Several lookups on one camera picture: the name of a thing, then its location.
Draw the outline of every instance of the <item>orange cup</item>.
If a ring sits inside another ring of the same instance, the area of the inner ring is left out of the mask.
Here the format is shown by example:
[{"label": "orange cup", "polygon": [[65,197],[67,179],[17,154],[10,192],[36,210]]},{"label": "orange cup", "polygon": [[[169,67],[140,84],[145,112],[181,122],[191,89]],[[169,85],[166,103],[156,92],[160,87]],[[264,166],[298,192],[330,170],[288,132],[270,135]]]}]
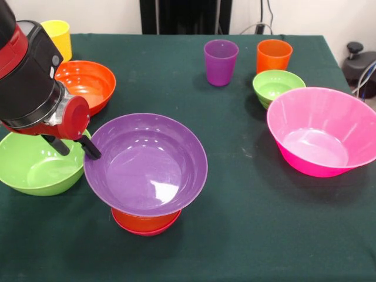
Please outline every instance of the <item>orange cup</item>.
[{"label": "orange cup", "polygon": [[268,39],[257,45],[257,73],[269,69],[287,69],[293,47],[285,41]]}]

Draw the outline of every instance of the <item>yellow cup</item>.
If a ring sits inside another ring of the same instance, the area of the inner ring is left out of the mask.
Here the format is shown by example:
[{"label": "yellow cup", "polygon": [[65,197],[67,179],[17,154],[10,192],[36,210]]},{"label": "yellow cup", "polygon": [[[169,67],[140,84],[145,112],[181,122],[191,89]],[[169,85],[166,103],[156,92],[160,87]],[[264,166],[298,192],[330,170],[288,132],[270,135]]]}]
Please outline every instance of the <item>yellow cup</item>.
[{"label": "yellow cup", "polygon": [[63,56],[63,62],[67,62],[72,59],[72,45],[69,24],[65,21],[54,19],[51,21],[42,22],[41,25]]}]

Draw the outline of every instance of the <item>green bowl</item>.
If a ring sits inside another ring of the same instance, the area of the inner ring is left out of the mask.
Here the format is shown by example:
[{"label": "green bowl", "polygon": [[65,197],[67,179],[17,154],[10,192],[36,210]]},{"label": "green bowl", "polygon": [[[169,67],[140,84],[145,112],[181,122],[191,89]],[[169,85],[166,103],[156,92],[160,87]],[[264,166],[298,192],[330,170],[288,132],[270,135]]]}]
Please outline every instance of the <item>green bowl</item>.
[{"label": "green bowl", "polygon": [[299,76],[279,69],[260,72],[253,79],[253,89],[259,101],[266,109],[282,93],[305,86],[304,81]]},{"label": "green bowl", "polygon": [[84,151],[80,143],[63,140],[70,149],[60,155],[41,136],[10,133],[0,142],[0,180],[15,190],[34,196],[67,191],[83,174]]}]

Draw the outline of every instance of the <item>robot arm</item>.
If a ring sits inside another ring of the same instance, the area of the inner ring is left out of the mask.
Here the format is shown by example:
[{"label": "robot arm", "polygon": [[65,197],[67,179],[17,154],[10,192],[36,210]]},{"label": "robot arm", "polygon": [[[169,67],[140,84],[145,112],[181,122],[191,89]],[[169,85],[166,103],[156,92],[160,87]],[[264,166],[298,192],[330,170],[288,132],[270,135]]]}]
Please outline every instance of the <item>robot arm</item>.
[{"label": "robot arm", "polygon": [[42,135],[62,155],[69,149],[60,139],[70,139],[98,159],[100,152],[83,135],[90,120],[87,101],[54,78],[61,62],[43,27],[16,21],[0,0],[0,121],[10,131]]}]

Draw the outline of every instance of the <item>purple cup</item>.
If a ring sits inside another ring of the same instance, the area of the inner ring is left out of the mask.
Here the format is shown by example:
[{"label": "purple cup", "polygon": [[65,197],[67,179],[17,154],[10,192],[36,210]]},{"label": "purple cup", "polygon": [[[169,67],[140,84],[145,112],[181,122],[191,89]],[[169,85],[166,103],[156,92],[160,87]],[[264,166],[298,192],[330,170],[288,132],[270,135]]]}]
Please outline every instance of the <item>purple cup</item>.
[{"label": "purple cup", "polygon": [[134,113],[105,123],[92,137],[99,160],[85,156],[96,195],[132,216],[156,217],[188,206],[201,192],[207,159],[198,138],[161,115]]},{"label": "purple cup", "polygon": [[206,78],[214,86],[230,83],[239,47],[231,41],[216,39],[204,46]]}]

